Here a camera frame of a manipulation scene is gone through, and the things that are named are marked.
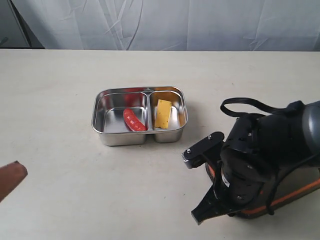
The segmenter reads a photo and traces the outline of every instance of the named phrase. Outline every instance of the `yellow cheese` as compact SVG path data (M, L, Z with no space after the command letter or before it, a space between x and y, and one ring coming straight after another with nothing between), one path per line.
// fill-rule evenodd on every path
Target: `yellow cheese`
M156 110L156 117L154 126L156 128L167 129L172 103L166 100L158 100L158 107Z

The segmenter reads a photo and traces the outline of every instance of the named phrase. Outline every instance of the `white backdrop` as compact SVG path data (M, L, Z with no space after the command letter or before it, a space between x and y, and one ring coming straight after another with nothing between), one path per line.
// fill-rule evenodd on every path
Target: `white backdrop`
M13 0L47 49L312 51L320 0Z

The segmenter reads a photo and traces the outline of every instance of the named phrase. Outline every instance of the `wrinkled fabric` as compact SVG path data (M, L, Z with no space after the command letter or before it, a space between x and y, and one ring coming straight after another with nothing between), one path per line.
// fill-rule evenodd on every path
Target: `wrinkled fabric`
M313 51L319 0L12 0L46 49Z

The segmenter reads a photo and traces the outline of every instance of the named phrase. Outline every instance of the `stainless steel lunch box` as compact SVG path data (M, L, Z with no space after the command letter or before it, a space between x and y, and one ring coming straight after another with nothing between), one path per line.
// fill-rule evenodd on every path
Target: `stainless steel lunch box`
M154 127L158 100L172 102L168 129ZM146 126L146 131L131 131L123 117L126 108L133 110ZM92 127L103 144L108 146L143 144L148 134L158 143L178 141L188 113L183 93L173 86L131 87L108 89L100 92L94 103Z

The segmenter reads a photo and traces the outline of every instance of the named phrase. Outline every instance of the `white table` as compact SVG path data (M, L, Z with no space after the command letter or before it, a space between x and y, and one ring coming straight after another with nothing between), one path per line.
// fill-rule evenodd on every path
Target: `white table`
M181 159L206 135L229 133L224 99L309 103L320 99L319 78L317 52L0 50L0 166L18 160L28 170L0 203L0 239L319 239L320 190L275 216L198 226L190 211L211 181ZM165 85L186 98L180 141L102 145L91 127L97 93Z

